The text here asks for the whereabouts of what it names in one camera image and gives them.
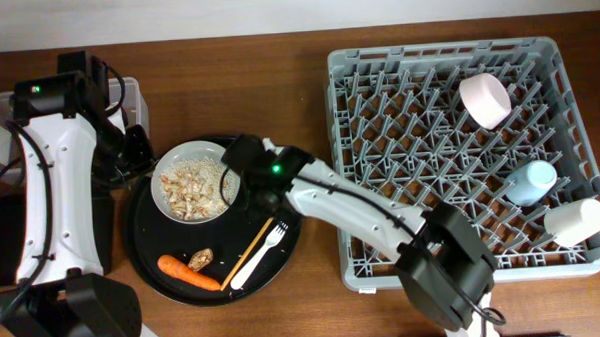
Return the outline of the wooden chopstick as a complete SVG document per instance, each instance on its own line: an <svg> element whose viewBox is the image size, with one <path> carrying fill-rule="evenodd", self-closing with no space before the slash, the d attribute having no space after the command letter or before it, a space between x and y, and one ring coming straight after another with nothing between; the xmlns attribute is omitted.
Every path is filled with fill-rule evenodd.
<svg viewBox="0 0 600 337"><path fill-rule="evenodd" d="M242 266L242 264L246 261L246 258L248 257L248 255L252 252L252 250L254 249L254 247L258 244L260 238L269 229L269 227L271 226L271 223L273 222L274 219L275 218L273 216L267 219L267 221L264 223L264 225L262 226L262 228L255 235L255 237L253 238L252 242L245 249L245 251L243 252L242 256L239 258L239 260L237 261L237 263L233 266L233 268L231 269L230 273L227 275L227 277L225 278L225 280L221 284L221 286L219 288L220 291L223 291L227 287L227 285L230 283L230 281L236 275L236 273L238 272L238 270L240 269L240 267Z"/></svg>

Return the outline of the white plastic fork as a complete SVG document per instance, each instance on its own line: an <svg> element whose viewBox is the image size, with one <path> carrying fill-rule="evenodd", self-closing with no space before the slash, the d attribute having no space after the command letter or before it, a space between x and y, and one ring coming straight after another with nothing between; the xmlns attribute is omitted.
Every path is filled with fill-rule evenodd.
<svg viewBox="0 0 600 337"><path fill-rule="evenodd" d="M233 290L239 290L243 288L244 283L255 271L262 258L271 248L281 242L287 229L288 225L282 221L273 227L270 233L265 237L263 246L248 260L247 263L242 266L242 268L236 273L230 282L230 286Z"/></svg>

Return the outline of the grey plate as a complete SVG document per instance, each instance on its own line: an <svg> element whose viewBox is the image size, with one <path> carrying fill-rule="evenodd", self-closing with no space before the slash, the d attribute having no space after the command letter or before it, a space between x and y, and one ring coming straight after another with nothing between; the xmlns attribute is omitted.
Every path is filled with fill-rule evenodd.
<svg viewBox="0 0 600 337"><path fill-rule="evenodd" d="M159 201L159 198L158 198L159 185L158 185L158 181L157 181L157 176L159 175L160 172L162 172L164 169L166 169L172 163L179 162L179 161L186 160L186 159L198 159L198 158L203 158L203 157L209 157L213 160L221 162L226 167L225 173L227 173L230 170L228 170L227 166L222 162L222 156L224 155L224 152L225 152L225 148L223 146L219 145L216 142L212 143L212 142L207 142L207 141L185 142L184 144L176 146L176 147L172 148L171 150L169 150L168 152L166 152L166 154L157 162L155 169L151 175L151 182L150 182L152 198L153 198L154 203L157 205L158 209L160 210L160 212L162 212L165 216L168 216L170 219L172 219L178 223L183 223L183 224L200 224L200 223L211 222L212 220L204 221L204 222L180 222L175 218L171 218L169 216L169 214L167 213L167 205L163 204Z"/></svg>

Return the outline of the rice and food scraps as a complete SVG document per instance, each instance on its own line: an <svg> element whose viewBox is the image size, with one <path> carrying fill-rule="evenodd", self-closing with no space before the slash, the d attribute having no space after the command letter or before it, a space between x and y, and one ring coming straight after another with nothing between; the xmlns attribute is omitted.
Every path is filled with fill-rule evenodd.
<svg viewBox="0 0 600 337"><path fill-rule="evenodd" d="M159 201L180 222L215 219L237 197L240 183L233 172L209 157L172 163L157 176Z"/></svg>

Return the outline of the round black serving tray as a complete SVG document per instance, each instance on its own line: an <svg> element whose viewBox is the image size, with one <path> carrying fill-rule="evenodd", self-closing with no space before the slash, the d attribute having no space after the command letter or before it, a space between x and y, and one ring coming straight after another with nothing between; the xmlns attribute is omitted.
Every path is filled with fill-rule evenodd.
<svg viewBox="0 0 600 337"><path fill-rule="evenodd" d="M122 236L138 275L155 291L183 304L214 307L241 300L265 287L282 271L294 253L302 217L280 212L272 225L288 226L283 239L272 247L240 290L207 291L161 272L160 256L169 254L189 262L197 251L211 249L214 260L202 273L222 282L266 223L268 215L243 207L227 210L210 223L183 224L166 217L154 203L150 178L136 181L126 206Z"/></svg>

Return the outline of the pink white small bowl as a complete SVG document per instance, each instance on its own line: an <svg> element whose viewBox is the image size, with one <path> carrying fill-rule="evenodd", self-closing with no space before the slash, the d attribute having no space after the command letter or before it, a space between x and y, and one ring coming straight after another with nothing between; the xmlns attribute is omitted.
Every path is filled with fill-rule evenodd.
<svg viewBox="0 0 600 337"><path fill-rule="evenodd" d="M489 73L461 81L458 92L472 119L485 129L495 129L512 110L510 96L503 84Z"/></svg>

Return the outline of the light blue plastic cup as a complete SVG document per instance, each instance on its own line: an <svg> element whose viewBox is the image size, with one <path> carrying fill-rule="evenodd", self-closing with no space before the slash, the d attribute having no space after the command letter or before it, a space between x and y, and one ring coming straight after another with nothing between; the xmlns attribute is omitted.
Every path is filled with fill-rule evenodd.
<svg viewBox="0 0 600 337"><path fill-rule="evenodd" d="M557 171L547 161L533 160L510 173L506 179L513 186L507 191L507 199L517 205L529 207L542 199L557 182Z"/></svg>

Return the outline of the white paper cup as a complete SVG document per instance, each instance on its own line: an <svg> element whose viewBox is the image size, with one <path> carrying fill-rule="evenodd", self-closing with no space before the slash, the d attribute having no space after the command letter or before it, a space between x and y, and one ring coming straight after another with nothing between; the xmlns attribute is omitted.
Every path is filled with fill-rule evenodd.
<svg viewBox="0 0 600 337"><path fill-rule="evenodd" d="M587 198L553 208L545 215L543 225L557 245L578 245L600 231L600 202Z"/></svg>

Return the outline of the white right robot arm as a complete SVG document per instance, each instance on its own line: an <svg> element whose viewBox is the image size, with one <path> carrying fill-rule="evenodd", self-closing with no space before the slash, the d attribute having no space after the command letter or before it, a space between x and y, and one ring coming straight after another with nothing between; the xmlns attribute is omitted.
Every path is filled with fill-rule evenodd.
<svg viewBox="0 0 600 337"><path fill-rule="evenodd" d="M322 220L391 260L411 304L447 337L501 337L505 318L490 305L498 265L459 208L394 202L300 148L250 134L237 137L222 161L258 209Z"/></svg>

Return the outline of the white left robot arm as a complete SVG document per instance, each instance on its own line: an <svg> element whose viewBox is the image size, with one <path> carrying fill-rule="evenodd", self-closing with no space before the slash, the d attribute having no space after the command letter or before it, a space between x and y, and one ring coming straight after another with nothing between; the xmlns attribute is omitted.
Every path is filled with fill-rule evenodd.
<svg viewBox="0 0 600 337"><path fill-rule="evenodd" d="M0 329L14 337L159 337L134 289L110 279L112 243L94 231L93 191L149 173L144 128L111 100L117 73L86 51L56 74L15 85L7 129L26 173L24 248L15 289L0 292Z"/></svg>

